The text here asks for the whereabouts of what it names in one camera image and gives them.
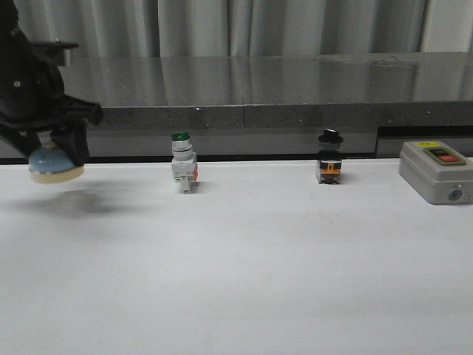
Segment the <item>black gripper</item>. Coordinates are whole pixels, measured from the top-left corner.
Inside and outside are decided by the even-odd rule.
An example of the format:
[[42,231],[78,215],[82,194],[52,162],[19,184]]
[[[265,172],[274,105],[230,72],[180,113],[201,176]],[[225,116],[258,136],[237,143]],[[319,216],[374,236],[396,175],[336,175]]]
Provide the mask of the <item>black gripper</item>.
[[28,159],[39,147],[39,137],[13,128],[52,127],[51,141],[75,166],[83,166],[89,159],[86,126],[97,126],[102,118],[99,103],[64,94],[56,65],[33,50],[14,2],[2,1],[1,139]]

